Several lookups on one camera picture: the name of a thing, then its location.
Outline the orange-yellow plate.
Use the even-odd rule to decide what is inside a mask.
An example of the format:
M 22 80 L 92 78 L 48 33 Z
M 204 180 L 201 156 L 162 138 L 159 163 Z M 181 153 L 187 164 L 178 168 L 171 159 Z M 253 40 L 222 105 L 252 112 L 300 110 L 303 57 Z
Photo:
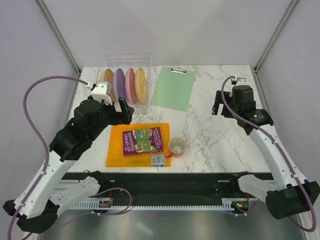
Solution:
M 140 67 L 135 72 L 135 91 L 138 101 L 145 105 L 148 100 L 148 86 L 144 70 Z

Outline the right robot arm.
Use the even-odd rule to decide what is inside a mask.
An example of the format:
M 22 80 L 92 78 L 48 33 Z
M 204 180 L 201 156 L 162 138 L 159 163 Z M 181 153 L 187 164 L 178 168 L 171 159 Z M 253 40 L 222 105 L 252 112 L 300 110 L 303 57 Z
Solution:
M 272 174 L 273 183 L 261 180 L 247 171 L 232 176 L 229 191 L 235 197 L 248 193 L 264 202 L 271 215 L 283 219 L 310 211 L 320 194 L 316 181 L 307 178 L 288 156 L 278 138 L 273 120 L 265 109 L 257 109 L 253 89 L 238 85 L 231 92 L 218 90 L 212 114 L 233 118 L 255 143 Z

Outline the tan plate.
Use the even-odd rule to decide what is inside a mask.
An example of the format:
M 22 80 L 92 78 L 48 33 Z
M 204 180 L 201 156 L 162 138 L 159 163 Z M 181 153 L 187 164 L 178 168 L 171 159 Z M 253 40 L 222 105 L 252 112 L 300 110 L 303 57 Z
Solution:
M 113 86 L 114 86 L 113 85 L 113 76 L 114 76 L 114 72 L 108 68 L 103 71 L 103 73 L 101 74 L 100 80 L 103 82 L 106 82 L 110 98 L 111 98 L 112 102 L 115 103 L 116 97 L 115 97 L 114 88 L 113 88 Z

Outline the pink plate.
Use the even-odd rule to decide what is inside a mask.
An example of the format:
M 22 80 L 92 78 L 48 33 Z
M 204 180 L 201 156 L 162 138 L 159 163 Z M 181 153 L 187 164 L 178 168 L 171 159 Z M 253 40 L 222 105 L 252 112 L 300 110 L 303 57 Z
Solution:
M 137 103 L 137 93 L 135 87 L 135 72 L 129 68 L 125 74 L 125 91 L 126 97 L 131 104 Z

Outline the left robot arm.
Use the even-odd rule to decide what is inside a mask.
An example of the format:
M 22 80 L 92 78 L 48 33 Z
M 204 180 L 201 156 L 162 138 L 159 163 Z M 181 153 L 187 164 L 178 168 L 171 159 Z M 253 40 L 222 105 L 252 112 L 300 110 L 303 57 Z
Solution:
M 74 109 L 74 117 L 57 132 L 49 145 L 48 161 L 32 180 L 36 187 L 29 185 L 20 197 L 3 205 L 10 216 L 18 219 L 16 224 L 22 231 L 43 233 L 76 203 L 96 194 L 104 197 L 109 193 L 110 185 L 99 171 L 64 191 L 54 193 L 54 190 L 107 126 L 131 123 L 134 108 L 128 106 L 123 97 L 119 98 L 119 104 L 120 112 L 112 103 L 105 104 L 89 97 Z

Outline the purple plate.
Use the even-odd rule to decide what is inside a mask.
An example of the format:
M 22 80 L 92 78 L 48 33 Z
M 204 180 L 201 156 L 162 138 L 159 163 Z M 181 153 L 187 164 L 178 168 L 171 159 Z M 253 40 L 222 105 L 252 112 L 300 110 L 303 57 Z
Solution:
M 118 98 L 127 99 L 125 81 L 126 77 L 123 70 L 121 68 L 116 69 L 112 79 L 112 88 L 116 102 L 118 101 Z

